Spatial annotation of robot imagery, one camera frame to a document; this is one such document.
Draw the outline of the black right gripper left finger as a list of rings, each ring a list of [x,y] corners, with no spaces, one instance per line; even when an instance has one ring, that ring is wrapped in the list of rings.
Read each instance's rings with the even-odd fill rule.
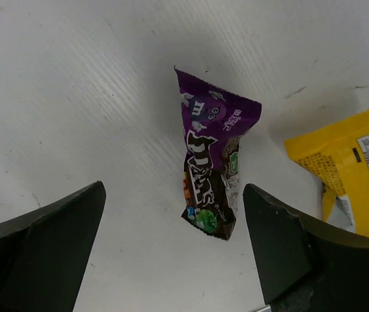
[[[0,311],[73,311],[105,200],[97,181],[0,223]]]

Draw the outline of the purple M&M snack packet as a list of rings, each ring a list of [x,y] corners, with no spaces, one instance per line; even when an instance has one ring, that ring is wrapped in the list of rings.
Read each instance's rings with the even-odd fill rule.
[[[227,241],[238,211],[239,142],[259,121],[262,105],[190,73],[175,72],[187,149],[182,218]]]

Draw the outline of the yellow purple snack packet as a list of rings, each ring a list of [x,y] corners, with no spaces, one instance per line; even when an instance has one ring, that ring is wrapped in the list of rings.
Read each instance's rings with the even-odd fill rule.
[[[284,146],[292,161],[321,180],[323,221],[369,237],[369,109]]]

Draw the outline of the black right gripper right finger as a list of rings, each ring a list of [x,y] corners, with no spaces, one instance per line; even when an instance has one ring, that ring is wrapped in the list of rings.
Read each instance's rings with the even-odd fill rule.
[[[268,311],[369,311],[369,238],[253,184],[245,186],[243,204]]]

